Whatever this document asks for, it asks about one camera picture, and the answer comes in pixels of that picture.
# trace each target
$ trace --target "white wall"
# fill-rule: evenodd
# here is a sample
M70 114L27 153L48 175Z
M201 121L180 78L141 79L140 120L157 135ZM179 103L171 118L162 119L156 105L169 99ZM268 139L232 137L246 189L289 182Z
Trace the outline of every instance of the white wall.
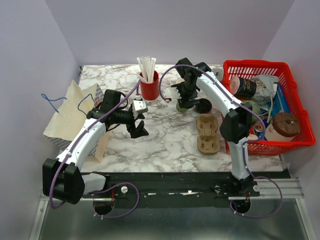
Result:
M320 1L295 0L263 59L289 64L298 94L317 143L285 154L290 171L299 177L313 228L320 239Z
M43 135L79 67L44 0L0 7L0 238L28 239L55 147Z
M81 64L260 59L294 0L46 0Z

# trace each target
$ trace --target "marble surface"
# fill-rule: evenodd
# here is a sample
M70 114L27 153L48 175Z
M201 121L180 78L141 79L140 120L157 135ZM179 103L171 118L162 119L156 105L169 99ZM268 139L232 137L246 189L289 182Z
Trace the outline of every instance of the marble surface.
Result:
M170 65L156 65L155 70L161 76ZM210 65L211 68L221 65ZM138 81L138 65L87 65L84 66L79 81L81 89L98 83L101 89L114 89L127 94ZM162 84L162 90L180 79L177 71L169 72ZM200 98L207 96L202 92ZM231 171L231 158L226 154L225 141L220 136L221 148L215 155L202 155L197 150L196 117L194 109L185 113L176 110L176 101L165 103L160 97L149 101L145 113L145 129L149 136L131 139L124 125L114 129L106 146L101 163L85 162L82 171L104 172L228 172ZM222 116L212 102L213 113ZM253 171L282 171L278 156L250 156Z

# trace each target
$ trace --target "red basket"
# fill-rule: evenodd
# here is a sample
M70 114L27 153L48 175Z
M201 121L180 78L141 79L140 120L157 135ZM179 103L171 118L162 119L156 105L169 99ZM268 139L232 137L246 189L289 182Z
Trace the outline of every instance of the red basket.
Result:
M223 64L222 84L230 91L230 79L239 76L251 79L259 74L277 76L281 84L285 98L290 107L290 111L295 115L301 125L298 136L292 141L266 141L262 140L248 145L249 155L276 156L303 146L312 146L316 143L315 135L309 122L309 115L302 107L297 93L297 83L295 82L289 66L284 62L272 62L264 60L227 60ZM226 152L230 154L230 149L225 142Z

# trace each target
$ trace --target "brown jar lid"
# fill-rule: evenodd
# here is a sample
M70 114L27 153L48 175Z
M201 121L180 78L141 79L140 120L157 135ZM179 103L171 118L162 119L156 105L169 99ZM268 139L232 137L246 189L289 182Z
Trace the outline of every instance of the brown jar lid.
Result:
M277 133L286 138L297 136L301 129L298 118L287 112L279 112L275 115L272 119L272 126Z

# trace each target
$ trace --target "gray floor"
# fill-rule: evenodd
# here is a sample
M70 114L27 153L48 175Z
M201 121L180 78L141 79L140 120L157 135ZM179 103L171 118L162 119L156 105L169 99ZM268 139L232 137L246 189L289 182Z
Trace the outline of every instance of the gray floor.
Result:
M256 200L252 215L270 213L278 200ZM114 215L122 210L113 210ZM264 219L233 215L227 208L136 209L120 219L94 217L92 203L65 204L46 212L42 240L307 240L294 199Z

